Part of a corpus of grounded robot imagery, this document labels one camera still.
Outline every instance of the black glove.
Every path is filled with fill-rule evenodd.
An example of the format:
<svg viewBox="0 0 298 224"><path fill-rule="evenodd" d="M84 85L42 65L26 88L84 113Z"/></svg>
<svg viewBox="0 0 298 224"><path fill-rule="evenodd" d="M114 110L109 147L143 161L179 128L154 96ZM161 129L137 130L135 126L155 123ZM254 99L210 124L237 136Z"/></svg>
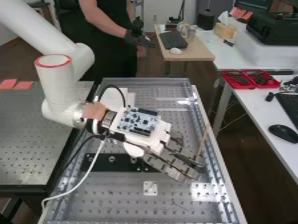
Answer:
<svg viewBox="0 0 298 224"><path fill-rule="evenodd" d="M143 35L134 36L131 33L131 30L126 31L123 40L127 44L131 44L133 46L139 45L139 46L149 47L149 48L155 47L155 44L153 42L150 42Z"/></svg>
<svg viewBox="0 0 298 224"><path fill-rule="evenodd" d="M134 37L139 37L142 35L142 28L143 28L143 22L138 16L129 26L129 29L131 30L131 35Z"/></svg>

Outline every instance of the keyboard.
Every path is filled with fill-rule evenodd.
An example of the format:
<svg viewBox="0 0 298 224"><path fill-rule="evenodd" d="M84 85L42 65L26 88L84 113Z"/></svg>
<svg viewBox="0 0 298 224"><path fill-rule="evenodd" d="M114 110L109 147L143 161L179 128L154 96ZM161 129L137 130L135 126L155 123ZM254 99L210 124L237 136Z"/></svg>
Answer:
<svg viewBox="0 0 298 224"><path fill-rule="evenodd" d="M159 38L166 50L171 48L182 49L187 47L187 42L185 41L178 31L161 33Z"/></svg>
<svg viewBox="0 0 298 224"><path fill-rule="evenodd" d="M283 110L287 113L291 122L298 129L298 95L291 94L275 94L275 97L282 105Z"/></svg>

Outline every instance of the glass table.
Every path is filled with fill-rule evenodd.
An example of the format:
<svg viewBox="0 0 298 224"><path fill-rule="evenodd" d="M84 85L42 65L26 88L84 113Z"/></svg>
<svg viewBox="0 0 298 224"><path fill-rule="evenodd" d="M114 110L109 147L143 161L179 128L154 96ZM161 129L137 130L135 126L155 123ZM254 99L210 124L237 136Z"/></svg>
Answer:
<svg viewBox="0 0 298 224"><path fill-rule="evenodd" d="M173 124L173 128L183 134L186 148L195 155L209 121L189 80L105 79L98 91L109 84L127 88L127 92L135 94L134 106L157 111L162 120ZM84 158L88 153L96 152L98 144L100 141L94 140L85 146L52 195L76 185L85 174L81 171ZM126 154L121 144L106 142L100 157L108 160L105 155L109 154ZM48 203L40 223L246 223L211 131L202 157L205 172L199 173L198 180L185 183L142 167L130 172L92 172L72 194ZM154 195L145 192L147 182L155 184Z"/></svg>

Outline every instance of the black box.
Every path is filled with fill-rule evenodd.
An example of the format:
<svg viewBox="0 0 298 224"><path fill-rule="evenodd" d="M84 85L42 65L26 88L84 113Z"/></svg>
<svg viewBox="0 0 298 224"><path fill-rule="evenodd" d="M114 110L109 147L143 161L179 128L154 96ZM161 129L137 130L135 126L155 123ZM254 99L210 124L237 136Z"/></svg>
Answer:
<svg viewBox="0 0 298 224"><path fill-rule="evenodd" d="M214 27L214 16L207 14L198 14L197 25L203 30L211 30Z"/></svg>
<svg viewBox="0 0 298 224"><path fill-rule="evenodd" d="M254 13L246 29L263 44L298 46L298 20L278 19L267 13Z"/></svg>

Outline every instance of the computer mouse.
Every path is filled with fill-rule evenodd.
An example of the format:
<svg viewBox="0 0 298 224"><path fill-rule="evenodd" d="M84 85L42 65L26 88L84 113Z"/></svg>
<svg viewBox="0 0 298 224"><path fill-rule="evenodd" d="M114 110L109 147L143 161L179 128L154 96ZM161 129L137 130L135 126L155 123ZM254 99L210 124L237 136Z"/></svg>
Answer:
<svg viewBox="0 0 298 224"><path fill-rule="evenodd" d="M296 132L284 125L276 124L268 127L268 131L280 139L291 142L292 144L298 143L298 134Z"/></svg>
<svg viewBox="0 0 298 224"><path fill-rule="evenodd" d="M170 54L182 54L182 51L174 47L170 49Z"/></svg>

